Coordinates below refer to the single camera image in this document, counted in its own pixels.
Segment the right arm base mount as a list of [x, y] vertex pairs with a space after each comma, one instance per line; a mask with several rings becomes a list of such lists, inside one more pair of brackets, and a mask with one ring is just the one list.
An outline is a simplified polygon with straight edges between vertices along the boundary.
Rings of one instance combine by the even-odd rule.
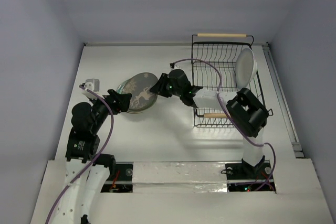
[[226, 163], [221, 174], [226, 176], [229, 192], [276, 191], [271, 164], [265, 162], [256, 172], [244, 169], [242, 163]]

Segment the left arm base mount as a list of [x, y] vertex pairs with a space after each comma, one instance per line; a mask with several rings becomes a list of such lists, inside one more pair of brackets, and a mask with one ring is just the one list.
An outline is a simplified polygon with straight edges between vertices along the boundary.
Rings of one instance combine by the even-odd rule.
[[116, 172], [103, 185], [102, 193], [131, 193], [133, 192], [133, 163], [117, 163]]

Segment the grey-green mottled plate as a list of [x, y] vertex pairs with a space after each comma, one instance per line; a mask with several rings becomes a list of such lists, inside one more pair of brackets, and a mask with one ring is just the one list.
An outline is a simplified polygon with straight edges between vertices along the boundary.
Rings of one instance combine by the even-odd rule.
[[157, 95], [150, 92], [150, 89], [157, 83], [158, 78], [156, 75], [150, 72], [138, 73], [132, 78], [125, 86], [130, 88], [132, 99], [130, 101], [130, 106], [135, 106], [138, 104], [154, 104], [157, 100]]

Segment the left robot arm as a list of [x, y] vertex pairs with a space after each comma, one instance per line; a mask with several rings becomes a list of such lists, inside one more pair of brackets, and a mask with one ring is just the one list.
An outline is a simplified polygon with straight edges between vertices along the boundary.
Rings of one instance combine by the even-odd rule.
[[115, 157], [103, 154], [98, 131], [108, 116], [129, 109], [132, 95], [113, 89], [98, 95], [82, 88], [89, 102], [76, 104], [72, 111], [72, 128], [66, 149], [64, 188], [55, 203], [52, 223], [89, 223], [94, 202], [108, 179], [117, 180]]

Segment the red and teal plate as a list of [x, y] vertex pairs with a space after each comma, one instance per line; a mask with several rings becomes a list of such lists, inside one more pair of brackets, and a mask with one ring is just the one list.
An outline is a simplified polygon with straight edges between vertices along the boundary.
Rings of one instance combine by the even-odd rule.
[[151, 108], [153, 105], [154, 105], [153, 103], [152, 104], [143, 103], [143, 104], [138, 104], [135, 106], [130, 106], [127, 112], [130, 114], [139, 114]]

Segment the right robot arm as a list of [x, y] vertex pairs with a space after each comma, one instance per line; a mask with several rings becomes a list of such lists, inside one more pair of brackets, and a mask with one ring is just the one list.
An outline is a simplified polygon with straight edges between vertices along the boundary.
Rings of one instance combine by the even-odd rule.
[[243, 157], [239, 171], [254, 179], [265, 162], [263, 133], [269, 113], [247, 88], [238, 92], [220, 92], [192, 85], [181, 69], [161, 74], [150, 89], [154, 94], [169, 98], [177, 96], [187, 106], [221, 110], [243, 136]]

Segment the light green flower plate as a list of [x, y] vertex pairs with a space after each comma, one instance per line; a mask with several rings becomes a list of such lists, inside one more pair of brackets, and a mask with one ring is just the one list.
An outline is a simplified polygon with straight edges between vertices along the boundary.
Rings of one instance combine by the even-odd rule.
[[126, 94], [126, 93], [131, 93], [131, 89], [130, 88], [126, 88], [125, 86], [128, 84], [130, 80], [125, 80], [124, 82], [122, 82], [118, 88], [117, 88], [117, 93], [119, 94]]

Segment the white deep plate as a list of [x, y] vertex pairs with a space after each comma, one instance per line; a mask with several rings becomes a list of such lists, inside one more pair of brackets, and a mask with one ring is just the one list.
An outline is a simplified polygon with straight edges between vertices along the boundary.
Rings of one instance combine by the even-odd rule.
[[244, 48], [235, 63], [236, 85], [238, 89], [246, 88], [257, 73], [257, 62], [253, 51]]

